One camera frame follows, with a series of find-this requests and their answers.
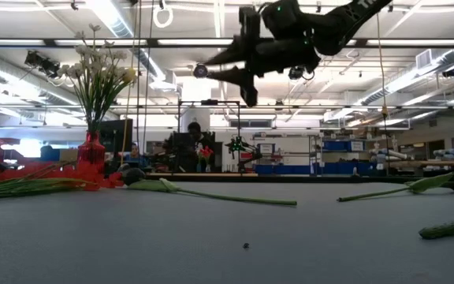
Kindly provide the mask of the black aluminium table frame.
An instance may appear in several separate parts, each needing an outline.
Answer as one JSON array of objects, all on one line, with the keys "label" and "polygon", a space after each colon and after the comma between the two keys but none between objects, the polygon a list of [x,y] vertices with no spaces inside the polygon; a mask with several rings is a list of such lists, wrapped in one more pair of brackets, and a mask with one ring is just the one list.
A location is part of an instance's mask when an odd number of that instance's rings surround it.
[{"label": "black aluminium table frame", "polygon": [[257,175],[257,174],[170,174],[153,173],[148,174],[146,179],[158,180],[165,178],[169,181],[183,182],[254,182],[254,183],[395,183],[403,184],[409,181],[416,181],[416,177],[348,177],[348,176],[277,176],[277,175]]}]

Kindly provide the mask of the yellow artificial tulip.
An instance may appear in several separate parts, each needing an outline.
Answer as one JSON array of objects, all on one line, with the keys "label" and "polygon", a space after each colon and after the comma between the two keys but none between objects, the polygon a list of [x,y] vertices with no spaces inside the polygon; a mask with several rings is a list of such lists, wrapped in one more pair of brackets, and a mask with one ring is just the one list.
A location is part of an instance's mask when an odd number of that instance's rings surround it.
[{"label": "yellow artificial tulip", "polygon": [[116,100],[118,94],[128,87],[136,78],[132,68],[124,69],[112,66],[95,76],[93,81],[93,109],[89,129],[97,131],[100,122]]}]

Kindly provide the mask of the dark purple artificial tulip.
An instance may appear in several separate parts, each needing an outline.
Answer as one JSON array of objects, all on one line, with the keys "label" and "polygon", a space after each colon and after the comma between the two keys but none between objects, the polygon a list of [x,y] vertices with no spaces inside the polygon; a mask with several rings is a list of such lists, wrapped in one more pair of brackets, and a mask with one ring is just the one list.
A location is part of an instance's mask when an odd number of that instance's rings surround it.
[{"label": "dark purple artificial tulip", "polygon": [[430,189],[447,188],[454,191],[454,171],[447,174],[440,174],[434,177],[424,177],[417,181],[409,181],[402,189],[393,189],[384,192],[373,192],[357,196],[338,197],[338,202],[348,202],[353,200],[361,200],[376,196],[385,196],[399,192],[410,192],[413,194],[421,194]]},{"label": "dark purple artificial tulip", "polygon": [[140,169],[124,170],[121,172],[121,179],[130,190],[148,191],[148,192],[165,192],[165,193],[183,193],[193,196],[201,196],[216,200],[229,200],[236,202],[247,202],[254,204],[271,204],[281,206],[296,206],[294,200],[265,200],[238,196],[223,196],[212,193],[197,192],[193,190],[182,189],[171,181],[161,177],[158,180],[148,180],[146,175]]}]

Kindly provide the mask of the black background monitor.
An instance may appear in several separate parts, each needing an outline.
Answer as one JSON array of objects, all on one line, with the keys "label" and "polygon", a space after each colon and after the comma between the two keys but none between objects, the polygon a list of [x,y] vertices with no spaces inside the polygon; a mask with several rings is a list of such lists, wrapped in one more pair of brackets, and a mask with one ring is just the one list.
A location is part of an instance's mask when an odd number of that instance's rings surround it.
[{"label": "black background monitor", "polygon": [[132,119],[103,121],[99,125],[99,141],[106,152],[132,150]]}]

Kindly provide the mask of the person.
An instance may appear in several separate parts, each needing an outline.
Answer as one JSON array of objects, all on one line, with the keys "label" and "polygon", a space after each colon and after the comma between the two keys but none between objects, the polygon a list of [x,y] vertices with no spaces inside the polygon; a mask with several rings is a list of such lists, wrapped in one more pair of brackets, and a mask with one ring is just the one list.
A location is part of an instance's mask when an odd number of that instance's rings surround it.
[{"label": "person", "polygon": [[132,165],[136,164],[141,169],[150,166],[148,158],[140,154],[139,146],[136,143],[132,143],[131,151],[125,155],[123,161]]},{"label": "person", "polygon": [[42,146],[39,159],[42,162],[56,161],[56,151],[50,145]]},{"label": "person", "polygon": [[175,156],[175,168],[185,173],[201,173],[197,155],[200,147],[209,146],[214,152],[211,136],[204,133],[200,124],[195,121],[188,124],[187,133],[173,133],[169,142],[171,152]]}]

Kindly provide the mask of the blue barrier panel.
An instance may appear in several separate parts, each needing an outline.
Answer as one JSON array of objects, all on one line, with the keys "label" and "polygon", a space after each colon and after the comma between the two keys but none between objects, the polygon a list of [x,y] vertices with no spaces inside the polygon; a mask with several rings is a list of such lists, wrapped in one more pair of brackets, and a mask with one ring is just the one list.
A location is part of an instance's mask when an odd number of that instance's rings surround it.
[{"label": "blue barrier panel", "polygon": [[360,175],[367,175],[375,168],[374,163],[353,163],[353,162],[337,162],[325,163],[324,167],[320,167],[318,163],[310,165],[255,165],[254,171],[258,175],[271,174],[343,174],[351,175],[356,169]]}]

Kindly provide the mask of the small red flower bunch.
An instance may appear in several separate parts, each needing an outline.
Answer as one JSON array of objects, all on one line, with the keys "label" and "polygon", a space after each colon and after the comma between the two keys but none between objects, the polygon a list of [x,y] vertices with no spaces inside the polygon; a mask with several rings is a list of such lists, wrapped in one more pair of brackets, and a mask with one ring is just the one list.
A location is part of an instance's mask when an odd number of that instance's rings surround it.
[{"label": "small red flower bunch", "polygon": [[0,199],[56,192],[90,191],[124,185],[122,174],[106,176],[89,163],[33,162],[0,170]]}]

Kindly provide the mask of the black overhead frame beam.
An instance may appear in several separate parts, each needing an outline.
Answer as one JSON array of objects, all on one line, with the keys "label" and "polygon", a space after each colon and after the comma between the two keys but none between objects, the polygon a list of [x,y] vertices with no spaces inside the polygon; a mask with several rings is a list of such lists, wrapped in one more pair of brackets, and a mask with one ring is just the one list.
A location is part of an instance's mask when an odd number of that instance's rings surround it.
[{"label": "black overhead frame beam", "polygon": [[[232,38],[149,38],[149,39],[106,39],[115,47],[129,48],[139,44],[142,48],[225,48]],[[81,39],[0,39],[0,48],[69,48],[80,45]],[[347,48],[370,49],[380,45],[388,49],[409,48],[454,48],[454,39],[351,39]]]}]

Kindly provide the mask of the white artificial flower bunch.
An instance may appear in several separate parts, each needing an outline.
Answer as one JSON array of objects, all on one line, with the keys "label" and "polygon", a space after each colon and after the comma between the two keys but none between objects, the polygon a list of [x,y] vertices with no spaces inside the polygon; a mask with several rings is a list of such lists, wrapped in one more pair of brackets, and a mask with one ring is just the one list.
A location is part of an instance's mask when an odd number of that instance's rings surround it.
[{"label": "white artificial flower bunch", "polygon": [[98,46],[95,41],[96,32],[101,27],[90,24],[94,36],[92,43],[87,42],[85,32],[77,32],[75,38],[80,44],[74,47],[80,60],[73,65],[62,65],[58,75],[73,83],[73,90],[84,113],[87,130],[94,133],[109,109],[110,91],[109,68],[106,63],[110,60],[110,49],[106,45]]},{"label": "white artificial flower bunch", "polygon": [[78,80],[89,132],[98,130],[118,94],[136,77],[134,69],[118,66],[126,55],[120,50],[113,51],[111,45],[105,42],[100,48],[88,47],[82,56],[83,71]]}]

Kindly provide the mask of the red glass vase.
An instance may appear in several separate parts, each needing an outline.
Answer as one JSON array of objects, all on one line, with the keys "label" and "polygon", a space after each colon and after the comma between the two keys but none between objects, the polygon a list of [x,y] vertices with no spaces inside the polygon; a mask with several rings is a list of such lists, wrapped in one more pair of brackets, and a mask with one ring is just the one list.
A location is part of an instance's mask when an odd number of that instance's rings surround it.
[{"label": "red glass vase", "polygon": [[87,131],[85,142],[78,147],[77,163],[80,169],[104,173],[105,147],[99,141],[99,131]]}]

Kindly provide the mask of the background red flowers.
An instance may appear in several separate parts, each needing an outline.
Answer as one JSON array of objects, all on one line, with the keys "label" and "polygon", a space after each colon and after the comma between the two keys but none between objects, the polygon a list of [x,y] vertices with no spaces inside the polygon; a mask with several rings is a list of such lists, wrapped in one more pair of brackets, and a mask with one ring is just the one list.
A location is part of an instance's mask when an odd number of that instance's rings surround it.
[{"label": "background red flowers", "polygon": [[214,152],[209,146],[200,147],[197,151],[199,160],[199,171],[207,173],[211,171],[211,166],[214,164]]}]

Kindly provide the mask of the black frame stand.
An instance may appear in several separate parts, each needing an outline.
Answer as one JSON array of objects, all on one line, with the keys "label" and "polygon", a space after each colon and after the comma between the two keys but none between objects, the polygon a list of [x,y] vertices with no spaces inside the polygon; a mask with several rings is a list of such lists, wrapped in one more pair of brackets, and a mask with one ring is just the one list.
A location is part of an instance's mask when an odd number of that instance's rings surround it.
[{"label": "black frame stand", "polygon": [[222,101],[217,99],[204,99],[200,101],[179,100],[177,112],[177,131],[174,133],[187,133],[188,124],[198,122],[204,133],[208,133],[214,142],[215,163],[210,172],[219,171],[221,164],[217,164],[218,155],[221,155],[221,148],[216,141],[216,133],[210,129],[210,116],[213,110],[227,110],[228,107],[240,107],[239,101]]}]

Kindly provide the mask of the black ceiling-mounted device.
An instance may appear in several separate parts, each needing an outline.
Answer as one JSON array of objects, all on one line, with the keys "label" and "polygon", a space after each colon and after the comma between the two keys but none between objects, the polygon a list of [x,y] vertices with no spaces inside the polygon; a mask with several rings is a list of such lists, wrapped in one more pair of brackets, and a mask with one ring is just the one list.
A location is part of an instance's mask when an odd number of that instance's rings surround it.
[{"label": "black ceiling-mounted device", "polygon": [[49,78],[57,78],[60,63],[54,62],[49,58],[43,57],[37,51],[29,50],[24,60],[24,64],[32,69],[37,69]]}]

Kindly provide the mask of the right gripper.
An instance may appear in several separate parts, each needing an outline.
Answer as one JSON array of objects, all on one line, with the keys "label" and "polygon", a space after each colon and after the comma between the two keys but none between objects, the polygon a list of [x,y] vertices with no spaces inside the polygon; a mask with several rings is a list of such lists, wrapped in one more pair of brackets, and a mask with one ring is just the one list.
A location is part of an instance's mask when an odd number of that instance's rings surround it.
[{"label": "right gripper", "polygon": [[321,61],[312,42],[307,38],[274,40],[258,43],[253,50],[253,41],[235,37],[223,51],[205,61],[206,65],[224,65],[234,62],[246,62],[246,69],[233,67],[229,70],[212,72],[207,78],[235,84],[240,88],[240,96],[246,105],[258,104],[258,91],[255,88],[255,74],[262,77],[265,73],[303,66],[312,72]]}]

